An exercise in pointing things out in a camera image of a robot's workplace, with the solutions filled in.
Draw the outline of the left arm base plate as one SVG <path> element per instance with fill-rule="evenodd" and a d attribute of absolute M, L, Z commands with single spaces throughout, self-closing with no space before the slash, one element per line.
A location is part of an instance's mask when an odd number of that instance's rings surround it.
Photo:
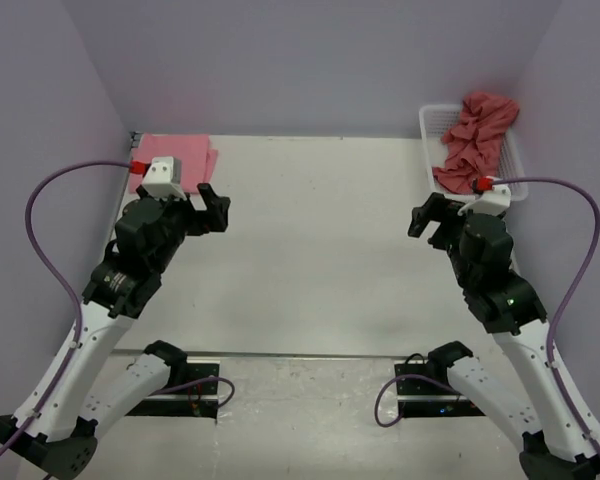
<path fill-rule="evenodd" d="M 211 376 L 217 377 L 219 374 L 220 363 L 218 361 L 206 363 L 194 361 L 188 364 L 183 383 Z M 149 397 L 135 406 L 128 416 L 216 420 L 218 404 L 218 384 L 209 382 L 172 394 Z"/>

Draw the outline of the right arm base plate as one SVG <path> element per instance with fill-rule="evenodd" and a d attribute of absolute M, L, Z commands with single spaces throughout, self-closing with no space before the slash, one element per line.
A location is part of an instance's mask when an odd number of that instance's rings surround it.
<path fill-rule="evenodd" d="M 396 384 L 398 408 L 403 418 L 482 417 L 483 412 L 466 397 L 418 379 Z"/>

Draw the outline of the red t shirt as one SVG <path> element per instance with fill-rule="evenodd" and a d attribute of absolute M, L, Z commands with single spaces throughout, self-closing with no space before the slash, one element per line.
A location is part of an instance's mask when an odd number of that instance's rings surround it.
<path fill-rule="evenodd" d="M 476 91 L 463 99 L 457 123 L 441 137 L 448 155 L 434 179 L 452 194 L 469 195 L 481 177 L 495 177 L 507 130 L 516 120 L 518 103 L 506 96 Z"/>

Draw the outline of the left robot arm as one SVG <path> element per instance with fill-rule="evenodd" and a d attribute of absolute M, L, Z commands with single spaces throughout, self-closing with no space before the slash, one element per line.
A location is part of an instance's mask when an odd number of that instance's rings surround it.
<path fill-rule="evenodd" d="M 114 423 L 154 393 L 185 388 L 187 355 L 164 341 L 149 344 L 109 386 L 93 384 L 185 238 L 227 230 L 230 199 L 206 183 L 198 189 L 202 210 L 187 196 L 158 199 L 144 189 L 124 207 L 58 354 L 27 400 L 0 416 L 0 443 L 48 476 L 76 478 Z"/>

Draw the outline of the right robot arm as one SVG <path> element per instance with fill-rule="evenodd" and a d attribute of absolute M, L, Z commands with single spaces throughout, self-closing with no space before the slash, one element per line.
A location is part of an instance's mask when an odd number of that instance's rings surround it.
<path fill-rule="evenodd" d="M 429 354 L 439 385 L 470 400 L 511 441 L 529 479 L 600 476 L 600 423 L 586 405 L 550 340 L 550 323 L 532 285 L 515 272 L 503 213 L 431 194 L 412 211 L 408 234 L 445 252 L 471 314 L 500 347 L 528 398 L 487 373 L 473 353 L 451 342 Z"/>

